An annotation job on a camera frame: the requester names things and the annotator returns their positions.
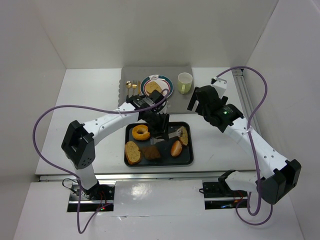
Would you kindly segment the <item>metal food tongs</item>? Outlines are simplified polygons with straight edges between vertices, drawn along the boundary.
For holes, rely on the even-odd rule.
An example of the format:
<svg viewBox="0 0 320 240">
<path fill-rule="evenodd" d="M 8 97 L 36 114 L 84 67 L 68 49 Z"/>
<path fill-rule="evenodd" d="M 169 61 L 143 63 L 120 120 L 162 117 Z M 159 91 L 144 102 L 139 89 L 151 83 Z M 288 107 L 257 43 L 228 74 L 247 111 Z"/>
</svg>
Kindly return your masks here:
<svg viewBox="0 0 320 240">
<path fill-rule="evenodd" d="M 182 135 L 183 135 L 183 127 L 180 127 L 176 131 L 169 133 L 167 140 L 175 138 L 175 137 L 181 137 Z M 159 138 L 159 137 L 158 138 L 152 137 L 150 139 L 150 144 L 151 145 L 155 145 L 156 143 L 159 143 L 159 142 L 162 142 L 162 141 L 165 141 L 165 139 L 164 138 Z"/>
</svg>

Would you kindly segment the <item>small seeded bread slice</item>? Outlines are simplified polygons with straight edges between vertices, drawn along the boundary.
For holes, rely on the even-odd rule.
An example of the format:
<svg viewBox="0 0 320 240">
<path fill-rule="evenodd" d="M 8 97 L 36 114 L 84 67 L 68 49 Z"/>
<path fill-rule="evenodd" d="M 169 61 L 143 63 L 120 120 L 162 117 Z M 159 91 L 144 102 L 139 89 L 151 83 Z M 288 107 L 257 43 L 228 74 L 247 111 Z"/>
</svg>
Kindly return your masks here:
<svg viewBox="0 0 320 240">
<path fill-rule="evenodd" d="M 179 130 L 179 141 L 183 146 L 187 146 L 189 143 L 188 131 L 184 126 L 180 127 Z"/>
</svg>

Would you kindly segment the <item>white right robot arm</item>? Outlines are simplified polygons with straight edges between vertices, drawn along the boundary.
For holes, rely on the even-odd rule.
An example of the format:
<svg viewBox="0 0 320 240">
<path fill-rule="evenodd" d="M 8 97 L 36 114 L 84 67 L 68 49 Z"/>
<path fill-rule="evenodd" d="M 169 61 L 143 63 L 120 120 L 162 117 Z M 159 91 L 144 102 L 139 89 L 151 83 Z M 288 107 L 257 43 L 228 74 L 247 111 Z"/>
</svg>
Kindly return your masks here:
<svg viewBox="0 0 320 240">
<path fill-rule="evenodd" d="M 198 115 L 233 139 L 248 156 L 257 159 L 258 173 L 229 170 L 218 181 L 228 190 L 258 192 L 265 202 L 274 205 L 297 185 L 302 166 L 271 147 L 227 100 L 226 96 L 219 97 L 213 86 L 206 85 L 194 89 L 187 107 L 192 110 L 197 103 Z"/>
</svg>

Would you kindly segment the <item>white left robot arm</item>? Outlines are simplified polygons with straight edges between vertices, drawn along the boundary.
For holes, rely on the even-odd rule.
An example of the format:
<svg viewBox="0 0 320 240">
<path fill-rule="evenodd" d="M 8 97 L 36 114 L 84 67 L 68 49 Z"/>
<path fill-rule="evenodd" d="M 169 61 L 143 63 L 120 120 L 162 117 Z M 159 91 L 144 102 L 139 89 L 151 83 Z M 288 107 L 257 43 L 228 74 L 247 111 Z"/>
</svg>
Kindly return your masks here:
<svg viewBox="0 0 320 240">
<path fill-rule="evenodd" d="M 72 162 L 81 188 L 89 198 L 95 198 L 102 191 L 93 169 L 96 145 L 110 134 L 139 120 L 147 123 L 151 137 L 168 140 L 169 114 L 166 111 L 167 100 L 154 91 L 149 96 L 128 97 L 117 109 L 92 121 L 79 123 L 75 120 L 68 125 L 61 148 Z"/>
</svg>

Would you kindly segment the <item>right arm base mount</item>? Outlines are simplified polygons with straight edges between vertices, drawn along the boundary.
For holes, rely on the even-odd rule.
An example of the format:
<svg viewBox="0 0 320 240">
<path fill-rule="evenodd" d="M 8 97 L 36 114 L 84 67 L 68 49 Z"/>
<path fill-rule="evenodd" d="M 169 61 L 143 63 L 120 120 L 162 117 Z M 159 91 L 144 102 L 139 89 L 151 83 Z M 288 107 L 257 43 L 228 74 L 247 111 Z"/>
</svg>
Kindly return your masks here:
<svg viewBox="0 0 320 240">
<path fill-rule="evenodd" d="M 202 188 L 198 191 L 204 196 L 206 210 L 234 209 L 237 204 L 239 204 L 239 208 L 247 207 L 247 192 L 241 190 L 223 191 L 218 182 L 203 182 Z"/>
</svg>

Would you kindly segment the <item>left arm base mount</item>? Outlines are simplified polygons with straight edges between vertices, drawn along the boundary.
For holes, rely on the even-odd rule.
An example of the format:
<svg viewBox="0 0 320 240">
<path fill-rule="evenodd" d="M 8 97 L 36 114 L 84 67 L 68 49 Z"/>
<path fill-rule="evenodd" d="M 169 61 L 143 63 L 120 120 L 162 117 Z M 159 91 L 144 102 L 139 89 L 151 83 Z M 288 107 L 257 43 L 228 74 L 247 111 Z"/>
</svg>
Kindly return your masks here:
<svg viewBox="0 0 320 240">
<path fill-rule="evenodd" d="M 80 212 L 112 212 L 114 210 L 114 197 L 116 185 L 114 182 L 101 183 L 91 192 L 80 188 L 75 179 L 65 178 L 62 186 L 69 190 L 67 212 L 75 213 L 78 209 L 79 197 Z"/>
</svg>

